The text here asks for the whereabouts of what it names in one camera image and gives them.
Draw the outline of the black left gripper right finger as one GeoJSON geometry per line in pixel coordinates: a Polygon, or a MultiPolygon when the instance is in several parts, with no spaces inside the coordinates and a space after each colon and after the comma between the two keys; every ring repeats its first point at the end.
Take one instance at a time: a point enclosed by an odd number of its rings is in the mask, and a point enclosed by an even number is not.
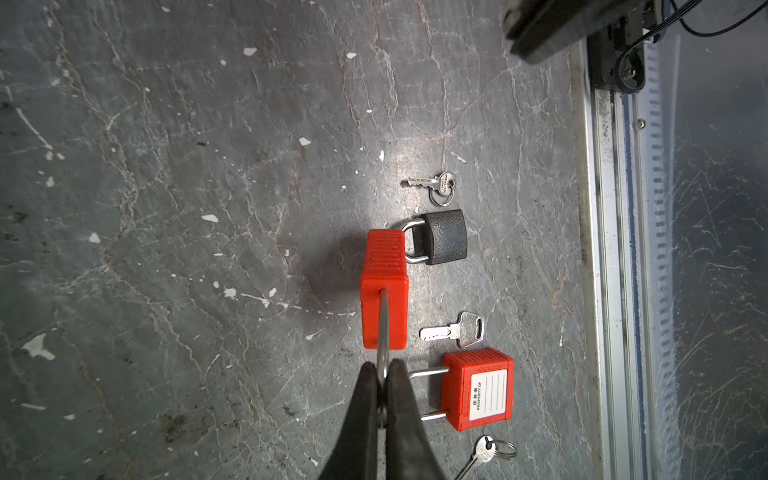
{"type": "Polygon", "coordinates": [[[385,380],[386,478],[445,479],[425,432],[405,363],[390,362],[385,380]]]}

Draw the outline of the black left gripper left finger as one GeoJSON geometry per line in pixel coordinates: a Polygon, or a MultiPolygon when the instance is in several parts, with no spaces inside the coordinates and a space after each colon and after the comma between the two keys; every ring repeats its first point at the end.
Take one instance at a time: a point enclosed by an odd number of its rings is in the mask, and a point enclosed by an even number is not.
{"type": "Polygon", "coordinates": [[[379,381],[373,363],[357,378],[336,445],[320,479],[375,479],[379,430],[379,381]]]}

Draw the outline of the red long-shackle padlock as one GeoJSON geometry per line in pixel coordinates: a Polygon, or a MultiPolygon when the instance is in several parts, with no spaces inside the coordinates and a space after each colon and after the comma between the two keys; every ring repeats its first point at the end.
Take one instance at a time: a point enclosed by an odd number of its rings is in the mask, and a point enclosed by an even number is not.
{"type": "Polygon", "coordinates": [[[507,421],[514,404],[514,359],[496,349],[447,353],[443,364],[411,372],[411,379],[440,375],[441,407],[423,421],[445,419],[463,432],[507,421]]]}

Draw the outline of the small red padlock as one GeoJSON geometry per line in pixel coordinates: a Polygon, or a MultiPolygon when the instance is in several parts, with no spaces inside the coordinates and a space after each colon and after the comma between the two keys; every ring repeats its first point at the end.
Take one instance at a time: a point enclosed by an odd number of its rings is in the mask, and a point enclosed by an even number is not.
{"type": "Polygon", "coordinates": [[[377,377],[384,386],[389,352],[407,346],[409,277],[403,231],[368,232],[360,300],[363,344],[377,351],[377,377]]]}

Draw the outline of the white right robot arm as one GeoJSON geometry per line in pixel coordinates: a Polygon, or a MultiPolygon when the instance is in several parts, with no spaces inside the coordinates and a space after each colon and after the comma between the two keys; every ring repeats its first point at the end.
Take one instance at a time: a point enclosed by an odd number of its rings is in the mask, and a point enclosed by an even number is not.
{"type": "Polygon", "coordinates": [[[661,24],[661,1],[510,1],[503,19],[510,53],[538,64],[584,40],[591,84],[623,94],[646,84],[645,52],[633,43],[661,24]]]}

